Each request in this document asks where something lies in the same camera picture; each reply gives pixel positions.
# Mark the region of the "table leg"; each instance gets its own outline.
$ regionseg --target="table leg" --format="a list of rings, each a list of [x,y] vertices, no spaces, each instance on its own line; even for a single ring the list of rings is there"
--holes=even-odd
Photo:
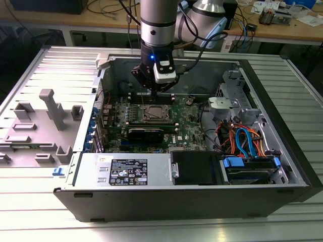
[[[61,30],[64,36],[64,41],[66,46],[75,46],[72,32],[69,29]]]
[[[5,31],[6,35],[10,35],[14,39],[19,38],[19,35],[17,33],[17,27],[3,26],[2,29]]]
[[[101,32],[101,35],[102,35],[102,45],[107,46],[106,33]]]
[[[228,35],[222,44],[221,52],[228,53],[230,51],[232,42],[236,40],[235,35]]]

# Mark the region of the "electronic components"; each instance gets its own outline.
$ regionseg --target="electronic components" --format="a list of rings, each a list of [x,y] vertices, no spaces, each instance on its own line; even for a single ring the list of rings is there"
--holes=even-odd
[[[130,129],[127,139],[132,144],[158,144],[164,140],[164,131],[160,129]]]
[[[106,152],[206,150],[206,142],[196,122],[198,103],[188,106],[185,98],[172,95],[172,105],[162,104],[169,103],[166,97],[158,97],[157,104],[142,105],[141,95],[130,97],[112,98],[112,104],[105,106]],[[143,101],[149,103],[145,96]]]

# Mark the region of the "warning label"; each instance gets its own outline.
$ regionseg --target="warning label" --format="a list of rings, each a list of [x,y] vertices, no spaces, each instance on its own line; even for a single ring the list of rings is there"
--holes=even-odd
[[[147,185],[147,159],[112,160],[109,183],[111,186]]]

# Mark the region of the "wire bundle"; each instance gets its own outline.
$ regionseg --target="wire bundle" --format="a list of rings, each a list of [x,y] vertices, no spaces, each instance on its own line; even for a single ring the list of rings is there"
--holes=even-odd
[[[237,21],[239,24],[242,25],[242,28],[239,25],[240,29],[242,30],[242,33],[241,33],[237,43],[232,44],[233,48],[229,51],[230,53],[233,52],[234,49],[236,49],[236,52],[240,53],[244,48],[247,48],[247,47],[249,48],[248,49],[248,52],[249,52],[250,48],[252,46],[252,43],[253,43],[254,35],[255,35],[255,32],[250,30],[251,37],[247,40],[248,29],[246,26],[248,25],[248,20],[246,19],[246,17],[243,16],[243,13],[242,13],[241,8],[239,6],[238,6],[238,10],[239,10],[240,14],[236,13],[235,15],[241,17],[242,19],[235,17],[235,18],[233,18],[233,20]],[[239,41],[241,40],[242,36],[244,36],[243,42],[239,45]]]
[[[260,157],[266,156],[266,154],[263,150],[263,147],[262,147],[262,137],[254,129],[251,129],[251,128],[249,128],[245,125],[242,125],[242,124],[233,124],[233,123],[228,123],[228,125],[226,126],[223,122],[221,122],[219,124],[218,128],[215,130],[215,134],[218,134],[220,128],[226,128],[229,130],[229,138],[226,139],[221,144],[221,150],[223,152],[230,153],[231,155],[237,155],[238,157],[246,157],[246,155],[239,148],[240,141],[238,141],[237,138],[235,138],[235,134],[237,133],[237,131],[239,129],[244,129],[244,130],[246,130],[246,132],[248,132],[248,134],[246,134],[246,133],[241,133],[241,134],[244,134],[245,136],[250,135],[252,138],[252,144],[250,144],[248,138],[246,138],[245,141],[243,142],[242,148],[244,147],[244,145],[246,143],[248,143],[249,150],[251,150],[252,149],[251,147],[254,145],[256,147],[256,151],[257,151],[258,156],[260,156]],[[228,148],[225,151],[224,149],[227,147],[228,142],[230,142],[230,145],[228,146]]]

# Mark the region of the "gray plastic bracket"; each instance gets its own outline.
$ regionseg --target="gray plastic bracket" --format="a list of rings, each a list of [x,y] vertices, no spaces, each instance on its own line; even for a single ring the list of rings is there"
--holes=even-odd
[[[35,112],[29,102],[19,102],[14,109],[14,113],[21,122],[30,121],[30,116],[28,115],[29,112]]]
[[[54,163],[55,160],[51,154],[39,153],[36,154],[35,160],[38,163]]]
[[[1,145],[0,152],[14,152],[15,150],[10,145]]]
[[[74,121],[81,121],[83,117],[84,109],[82,106],[75,105],[71,109],[71,115]]]
[[[50,145],[40,145],[39,146],[42,151],[56,151],[57,145],[55,143],[52,143]]]
[[[63,117],[60,110],[54,101],[54,91],[53,89],[42,89],[39,98],[43,100],[47,106],[48,112],[54,121],[57,130],[62,131],[65,129],[66,125],[63,122]]]
[[[28,131],[28,130],[32,131],[32,130],[36,130],[37,126],[34,123],[29,123],[29,124],[24,123],[24,124],[14,124],[12,128],[15,131]]]
[[[58,109],[59,113],[62,115],[62,118],[64,119],[64,117],[65,117],[65,111],[64,111],[62,105],[60,103],[56,103],[56,105],[57,105],[57,109]],[[49,119],[52,120],[49,111],[46,111],[46,113],[47,113]]]
[[[8,164],[11,158],[6,154],[0,154],[0,164]]]
[[[64,150],[61,146],[56,151],[56,156],[62,164],[69,164],[73,155],[73,149],[71,146],[67,148],[67,152],[64,153]]]

